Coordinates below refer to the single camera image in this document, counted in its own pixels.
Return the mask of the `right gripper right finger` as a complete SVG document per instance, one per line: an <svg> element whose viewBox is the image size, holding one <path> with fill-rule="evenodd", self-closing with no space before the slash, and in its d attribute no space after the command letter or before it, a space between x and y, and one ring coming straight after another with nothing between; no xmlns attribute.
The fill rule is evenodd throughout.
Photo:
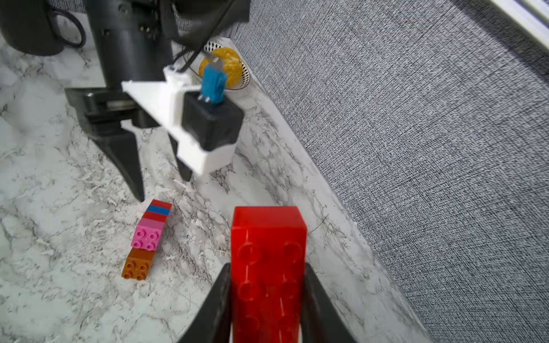
<svg viewBox="0 0 549 343"><path fill-rule="evenodd" d="M305 264L301 307L303 342L356 342L309 263Z"/></svg>

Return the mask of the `blue small lego brick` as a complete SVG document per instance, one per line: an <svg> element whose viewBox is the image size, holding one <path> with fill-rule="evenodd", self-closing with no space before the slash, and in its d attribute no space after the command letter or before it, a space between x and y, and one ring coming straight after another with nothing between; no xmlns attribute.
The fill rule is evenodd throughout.
<svg viewBox="0 0 549 343"><path fill-rule="evenodd" d="M158 206L155 206L155 205L151 204L147 208L147 213L158 214L158 215L168 217L169 214L170 214L170 209L167 209L167 208L164 208L164 207L158 207Z"/></svg>

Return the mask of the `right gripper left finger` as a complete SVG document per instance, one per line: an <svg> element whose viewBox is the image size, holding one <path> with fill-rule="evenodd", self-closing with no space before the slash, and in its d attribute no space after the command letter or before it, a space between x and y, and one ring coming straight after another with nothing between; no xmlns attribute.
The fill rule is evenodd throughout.
<svg viewBox="0 0 549 343"><path fill-rule="evenodd" d="M227 263L178 343L229 342L230 333L231 264Z"/></svg>

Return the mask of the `red small lego brick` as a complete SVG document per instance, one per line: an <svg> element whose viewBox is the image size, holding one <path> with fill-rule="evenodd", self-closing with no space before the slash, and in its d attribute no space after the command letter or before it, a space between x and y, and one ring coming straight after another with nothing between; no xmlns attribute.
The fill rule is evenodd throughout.
<svg viewBox="0 0 549 343"><path fill-rule="evenodd" d="M172 204L170 204L168 202L163 202L163 201L160 201L160 200L152 200L152 202L150 204L152 206L161 207L161 208L164 208L164 209L167 209L167 210L171 210L171 208L172 208Z"/></svg>

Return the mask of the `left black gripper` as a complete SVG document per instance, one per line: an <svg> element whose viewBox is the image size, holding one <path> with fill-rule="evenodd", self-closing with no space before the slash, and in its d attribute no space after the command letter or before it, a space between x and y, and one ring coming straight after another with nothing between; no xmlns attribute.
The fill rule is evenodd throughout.
<svg viewBox="0 0 549 343"><path fill-rule="evenodd" d="M108 87L66 88L65 95L77 113L82 130L119 170L127 186L139 201L145 200L140 158L135 135L122 127L130 120L138 129L156 128L159 124L121 89ZM180 177L192 178L192 170L178 157L178 141L169 136Z"/></svg>

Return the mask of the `pink small lego brick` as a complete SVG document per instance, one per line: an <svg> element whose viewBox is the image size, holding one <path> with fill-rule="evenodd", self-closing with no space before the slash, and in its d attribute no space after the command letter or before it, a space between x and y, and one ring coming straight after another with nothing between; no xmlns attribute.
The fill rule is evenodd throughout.
<svg viewBox="0 0 549 343"><path fill-rule="evenodd" d="M141 218L132 238L132 248L156 251L165 222Z"/></svg>

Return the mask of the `orange small lego brick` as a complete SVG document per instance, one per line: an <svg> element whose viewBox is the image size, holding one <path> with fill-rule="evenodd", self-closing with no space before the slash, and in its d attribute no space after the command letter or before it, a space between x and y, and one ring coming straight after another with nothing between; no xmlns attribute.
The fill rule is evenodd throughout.
<svg viewBox="0 0 549 343"><path fill-rule="evenodd" d="M132 248L124 263L122 277L126 280L146 280L152 267L154 256L155 251Z"/></svg>

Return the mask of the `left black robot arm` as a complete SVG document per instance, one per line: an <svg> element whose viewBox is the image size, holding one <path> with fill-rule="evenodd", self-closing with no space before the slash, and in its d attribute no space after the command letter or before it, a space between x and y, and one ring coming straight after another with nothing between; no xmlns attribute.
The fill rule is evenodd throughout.
<svg viewBox="0 0 549 343"><path fill-rule="evenodd" d="M67 88L83 132L117 167L135 198L145 199L137 140L122 128L158 127L130 96L124 81L162 81L171 40L197 47L223 29L250 19L249 1L86 1L84 7L105 87Z"/></svg>

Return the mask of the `red long lego brick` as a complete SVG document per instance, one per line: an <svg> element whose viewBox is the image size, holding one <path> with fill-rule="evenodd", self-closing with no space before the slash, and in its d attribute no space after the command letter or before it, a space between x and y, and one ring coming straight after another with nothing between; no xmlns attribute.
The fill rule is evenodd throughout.
<svg viewBox="0 0 549 343"><path fill-rule="evenodd" d="M297 207L236 207L231 228L234 342L297 342L307 226Z"/></svg>
<svg viewBox="0 0 549 343"><path fill-rule="evenodd" d="M145 212L142 216L143 219L147 219L147 220L153 220L153 221L156 221L156 222L163 222L165 223L167 221L167 216L163 215L163 214L157 214L157 213L154 213L154 212Z"/></svg>

